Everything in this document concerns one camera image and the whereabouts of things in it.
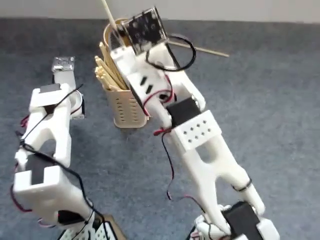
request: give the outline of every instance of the perforated plate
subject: perforated plate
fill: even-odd
[[[221,129],[210,110],[175,127],[171,136],[182,152],[195,149],[210,138],[221,134]]]
[[[101,224],[98,230],[95,232],[95,238],[90,238],[90,240],[118,240],[114,229],[112,228],[109,221],[105,222],[106,231],[108,233],[108,236],[105,235],[104,226]],[[84,229],[81,234],[73,239],[75,236],[74,232],[71,230],[66,230],[63,235],[58,238],[58,240],[88,240],[89,234],[88,229]]]
[[[114,229],[112,228],[109,221],[105,222],[106,231],[108,233],[108,237],[105,235],[104,226],[101,224],[98,230],[95,233],[95,240],[118,240]]]

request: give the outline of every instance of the bamboo skewer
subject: bamboo skewer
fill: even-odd
[[[187,44],[183,44],[183,43],[179,43],[179,42],[175,42],[175,41],[169,41],[169,44],[176,45],[176,46],[179,46],[179,47],[184,47],[184,48],[190,48],[190,46],[187,45]],[[222,57],[225,57],[225,58],[229,57],[229,54],[226,54],[226,53],[223,53],[223,52],[213,51],[213,50],[205,49],[205,48],[202,48],[202,47],[194,47],[194,48],[196,50],[204,52],[204,53],[214,54],[214,55],[222,56]]]

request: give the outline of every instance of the beige plastic container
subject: beige plastic container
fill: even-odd
[[[142,128],[148,117],[130,90],[106,90],[106,97],[114,113],[114,125],[121,129]]]

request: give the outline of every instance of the cable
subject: cable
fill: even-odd
[[[73,94],[74,92],[78,91],[81,87],[83,86],[83,83],[80,84],[80,86],[78,86],[77,88],[75,88],[74,90],[72,90],[71,92],[69,92],[66,96],[64,96],[64,98],[62,98],[57,104],[54,105],[54,108],[53,109],[56,109],[56,107],[58,107],[67,97],[69,97],[71,94]],[[44,117],[36,124],[34,125],[34,127],[27,133],[27,135],[22,139],[22,140],[25,140],[29,134],[43,121],[45,120],[45,118],[47,116],[49,116],[50,114],[47,113],[46,115],[44,115]]]
[[[84,102],[84,97],[83,95],[77,90],[76,91],[80,96],[81,96],[81,102],[80,102],[80,105],[77,109],[73,110],[72,112],[70,112],[70,115],[74,114],[75,112],[77,112],[79,109],[82,108],[82,105],[83,105],[83,102]]]
[[[79,106],[77,109],[73,110],[73,111],[70,113],[70,115],[74,114],[74,113],[77,112],[79,109],[81,109],[81,108],[82,108],[82,105],[83,105],[83,102],[84,102],[84,97],[83,97],[83,95],[82,95],[78,90],[77,90],[76,92],[81,96],[81,103],[80,103],[80,106]],[[20,121],[20,126],[21,126],[22,128],[25,128],[25,127],[28,126],[29,116],[30,116],[30,115],[25,116],[25,117]]]
[[[166,147],[166,145],[165,145],[165,141],[164,141],[164,137],[165,137],[165,135],[166,135],[167,133],[168,133],[168,132],[165,132],[165,133],[162,134],[161,142],[162,142],[163,148],[164,148],[165,153],[166,153],[166,155],[167,155],[167,157],[168,157],[168,160],[169,160],[169,163],[170,163],[170,167],[171,167],[171,181],[170,181],[170,183],[169,183],[169,185],[168,185],[168,187],[167,187],[166,196],[168,197],[169,200],[173,201],[173,198],[171,197],[171,194],[170,194],[170,192],[169,192],[169,188],[170,188],[170,185],[173,183],[174,178],[175,178],[175,169],[174,169],[174,165],[173,165],[173,163],[172,163],[171,157],[170,157],[170,155],[169,155],[168,149],[167,149],[167,147]],[[197,201],[193,196],[184,195],[184,196],[182,196],[182,197],[177,198],[177,199],[174,200],[174,201],[175,201],[175,202],[178,202],[178,201],[180,201],[180,200],[182,200],[182,199],[192,199],[192,200],[200,207],[200,209],[205,213],[205,210],[203,209],[203,207],[198,203],[198,201]]]
[[[45,229],[53,229],[56,225],[51,225],[51,224],[43,224],[42,223],[42,218],[39,218],[38,220],[37,220],[37,223],[39,224],[39,226],[41,227],[41,228],[45,228]]]
[[[89,208],[92,209],[102,219],[104,233],[105,233],[106,236],[108,236],[108,232],[107,232],[107,229],[106,229],[106,226],[105,226],[106,219],[105,219],[104,215],[101,212],[99,212],[96,208],[94,208],[94,206],[91,205],[90,202],[88,201],[87,195],[86,195],[86,192],[85,192],[84,183],[83,183],[82,178],[80,177],[80,175],[77,172],[71,170],[70,168],[67,168],[62,163],[60,163],[57,160],[55,160],[53,157],[51,157],[51,156],[49,156],[49,155],[47,155],[47,154],[45,154],[43,152],[35,150],[31,145],[25,143],[23,140],[21,141],[20,146],[23,149],[25,149],[26,151],[35,154],[37,157],[40,157],[42,160],[44,160],[46,162],[49,162],[51,164],[54,164],[54,165],[58,165],[64,171],[66,171],[67,173],[75,176],[78,179],[79,184],[80,184],[80,189],[82,191],[82,196],[84,198],[84,201],[89,206]]]
[[[94,214],[94,211],[93,211],[93,210],[92,210],[92,212],[91,212],[91,214],[90,214],[90,217],[89,217],[88,221],[85,222],[85,224],[83,225],[83,227],[81,228],[81,230],[80,230],[73,238],[71,238],[71,240],[76,239],[76,237],[79,236],[79,234],[83,231],[83,229],[85,229],[85,227],[88,225],[88,222],[90,221],[90,219],[91,219],[91,217],[92,217],[92,214]]]
[[[55,106],[54,106],[54,109],[59,106],[67,97],[69,97],[72,93],[74,93],[75,91],[77,91],[78,89],[80,89],[81,87],[83,86],[83,84],[81,84],[80,86],[78,86],[76,89],[72,90],[71,92],[69,92],[61,101],[59,101]],[[33,153],[35,154],[36,156],[40,157],[42,160],[46,161],[46,162],[49,162],[51,164],[54,164],[54,165],[58,165],[60,168],[62,168],[64,171],[66,171],[67,173],[75,176],[78,181],[79,181],[79,184],[80,184],[80,189],[81,189],[81,192],[82,192],[82,196],[84,198],[84,201],[86,202],[86,204],[89,206],[90,209],[92,209],[92,211],[94,211],[102,220],[102,224],[103,224],[103,230],[104,230],[104,233],[105,233],[105,236],[107,237],[107,240],[110,240],[110,238],[108,237],[108,231],[107,231],[107,228],[106,228],[106,219],[104,217],[104,215],[99,212],[94,206],[93,204],[91,205],[90,202],[88,201],[87,199],[87,195],[86,195],[86,192],[85,192],[85,187],[84,187],[84,183],[82,181],[82,178],[80,177],[80,175],[67,168],[66,166],[64,166],[62,163],[58,162],[56,159],[54,159],[53,157],[43,153],[43,152],[40,152],[40,151],[37,151],[35,150],[31,145],[27,144],[25,142],[26,138],[28,137],[28,135],[48,116],[48,114],[46,114],[30,131],[29,133],[20,140],[20,148],[23,148],[25,149],[26,151],[30,152],[30,153]],[[22,210],[25,210],[21,205],[19,205],[18,202],[15,202],[15,198],[14,198],[14,195],[12,195],[13,198],[12,200],[14,201],[14,203],[16,204],[16,206],[19,208],[21,207]]]
[[[186,70],[188,68],[190,68],[192,66],[192,64],[194,64],[195,60],[196,60],[196,56],[197,56],[197,51],[194,47],[194,45],[192,44],[191,41],[189,41],[186,37],[184,36],[180,36],[180,35],[176,35],[176,34],[168,34],[168,36],[170,38],[173,38],[173,39],[179,39],[179,40],[182,40],[184,42],[186,42],[191,50],[192,50],[192,58],[191,60],[185,65],[185,66],[182,66],[182,67],[176,67],[175,69],[172,69],[172,68],[167,68],[167,67],[164,67],[164,66],[161,66],[161,65],[158,65],[158,64],[155,64],[153,62],[150,62],[149,61],[149,55],[150,55],[150,51],[148,50],[145,54],[145,61],[146,63],[148,63],[149,65],[153,66],[154,68],[158,69],[158,70],[162,70],[162,71],[166,71],[166,72],[179,72],[179,71],[182,71],[182,70]]]
[[[14,205],[23,213],[31,213],[32,209],[25,209],[16,199],[14,194],[14,185],[12,184],[10,187],[10,197],[14,203]]]
[[[170,80],[170,78],[168,77],[167,74],[164,74],[164,77],[165,77],[165,80],[168,82],[168,84],[169,84],[169,86],[170,86],[170,89],[158,90],[158,91],[152,93],[151,95],[149,95],[149,96],[146,98],[146,100],[145,100],[144,103],[142,104],[142,110],[143,110],[143,112],[144,112],[144,114],[145,114],[146,116],[150,116],[150,115],[149,115],[149,113],[146,111],[145,106],[146,106],[147,102],[148,102],[152,97],[154,97],[154,96],[156,96],[156,95],[158,95],[158,94],[160,94],[160,93],[162,93],[162,92],[170,92],[169,97],[162,102],[163,104],[170,102],[170,101],[172,100],[172,98],[174,97],[174,88],[173,88],[173,86],[172,86],[171,80]]]

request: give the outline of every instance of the black wire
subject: black wire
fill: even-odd
[[[186,37],[181,36],[181,35],[169,34],[168,36],[169,36],[169,38],[182,40],[182,41],[186,42],[190,46],[190,48],[192,50],[192,58],[191,58],[190,62],[188,62],[185,66],[180,66],[180,67],[177,66],[175,69],[166,68],[164,66],[161,66],[161,65],[158,65],[158,64],[155,64],[155,63],[149,61],[150,51],[146,52],[145,61],[149,65],[153,66],[154,68],[156,68],[158,70],[162,70],[162,71],[167,71],[167,72],[179,72],[179,71],[186,70],[186,69],[190,68],[192,66],[192,64],[194,64],[194,62],[196,60],[196,56],[197,56],[197,51],[196,51],[194,45],[192,44],[192,42],[189,41]]]
[[[85,227],[88,225],[88,222],[90,221],[91,217],[92,217],[92,214],[94,214],[94,211],[92,210],[91,214],[90,214],[90,217],[88,219],[88,221],[86,221],[86,223],[83,225],[83,227],[81,228],[81,230],[73,237],[71,238],[71,240],[74,240],[76,239],[76,237],[79,236],[79,234],[83,231],[83,229],[85,229]]]
[[[58,107],[67,97],[69,97],[71,94],[73,94],[74,92],[78,91],[81,87],[83,86],[83,84],[80,84],[80,86],[78,86],[76,89],[73,89],[71,92],[69,92],[67,95],[64,96],[64,98],[62,98],[57,104],[54,105],[55,109],[56,107]],[[25,140],[29,134],[35,130],[35,128],[43,121],[45,120],[46,117],[48,117],[49,113],[47,113],[46,115],[44,115],[44,117],[27,133],[27,135],[23,138],[23,140]]]
[[[107,232],[107,229],[106,229],[106,226],[105,226],[105,223],[106,223],[106,219],[104,217],[104,215],[99,212],[94,206],[93,204],[90,204],[90,202],[88,201],[87,199],[87,195],[86,195],[86,192],[85,192],[85,187],[84,187],[84,183],[82,181],[82,178],[80,177],[80,175],[71,170],[70,168],[67,168],[66,166],[64,166],[62,163],[58,162],[57,160],[55,160],[53,157],[43,153],[43,152],[40,152],[40,151],[37,151],[35,150],[31,145],[25,143],[24,141],[21,141],[20,143],[20,146],[25,149],[26,151],[30,152],[30,153],[33,153],[34,155],[36,155],[37,157],[40,157],[42,160],[46,161],[46,162],[49,162],[51,164],[54,164],[54,165],[58,165],[60,168],[62,168],[63,170],[65,170],[67,173],[75,176],[78,181],[79,181],[79,184],[80,184],[80,189],[82,191],[82,195],[83,195],[83,198],[84,198],[84,201],[86,202],[86,204],[89,206],[90,209],[92,209],[101,219],[102,219],[102,224],[103,224],[103,230],[104,230],[104,233],[107,237],[108,240],[109,237],[108,237],[108,232]]]
[[[169,187],[170,187],[171,183],[173,182],[173,180],[174,180],[174,178],[175,178],[175,169],[174,169],[174,165],[173,165],[173,163],[172,163],[172,159],[171,159],[171,157],[170,157],[170,154],[169,154],[169,152],[168,152],[168,149],[167,149],[166,144],[165,144],[165,141],[164,141],[165,135],[166,135],[167,133],[169,133],[169,132],[165,132],[165,133],[162,134],[161,142],[162,142],[163,148],[164,148],[164,150],[165,150],[166,156],[167,156],[167,158],[168,158],[168,160],[169,160],[170,167],[171,167],[171,181],[170,181],[170,183],[169,183],[169,185],[168,185],[168,188],[167,188],[167,191],[166,191],[166,195],[167,195],[167,197],[168,197],[169,200],[173,200],[172,197],[170,196],[170,193],[169,193]],[[178,202],[178,201],[180,201],[180,200],[182,200],[182,199],[191,199],[191,200],[193,200],[193,201],[199,206],[199,208],[202,210],[202,212],[203,212],[203,213],[206,213],[205,210],[204,210],[204,208],[200,205],[200,203],[199,203],[194,197],[189,196],[189,195],[185,195],[185,196],[179,197],[179,198],[176,199],[175,201]]]
[[[177,68],[180,68],[180,64],[179,64],[176,56],[175,56],[174,53],[172,52],[172,50],[171,50],[171,48],[170,48],[170,46],[169,46],[169,43],[166,43],[165,46],[166,46],[166,49],[168,50],[168,52],[169,52],[169,54],[170,54],[170,56],[171,56],[171,58],[172,58],[172,60],[173,60],[174,65],[175,65]]]

